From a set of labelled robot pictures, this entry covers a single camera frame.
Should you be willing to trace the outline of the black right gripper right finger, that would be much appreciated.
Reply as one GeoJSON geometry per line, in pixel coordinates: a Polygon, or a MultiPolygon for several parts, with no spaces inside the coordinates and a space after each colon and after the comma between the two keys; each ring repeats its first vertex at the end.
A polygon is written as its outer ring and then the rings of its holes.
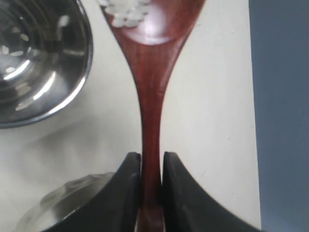
{"type": "Polygon", "coordinates": [[[163,210],[168,232],[256,232],[217,203],[190,175],[176,153],[165,152],[163,210]]]}

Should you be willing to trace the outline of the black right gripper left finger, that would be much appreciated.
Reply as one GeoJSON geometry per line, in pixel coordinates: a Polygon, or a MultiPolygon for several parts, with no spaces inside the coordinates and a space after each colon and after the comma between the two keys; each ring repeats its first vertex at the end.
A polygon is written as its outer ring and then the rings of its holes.
{"type": "Polygon", "coordinates": [[[107,185],[47,232],[133,232],[140,205],[141,155],[129,152],[107,185]]]}

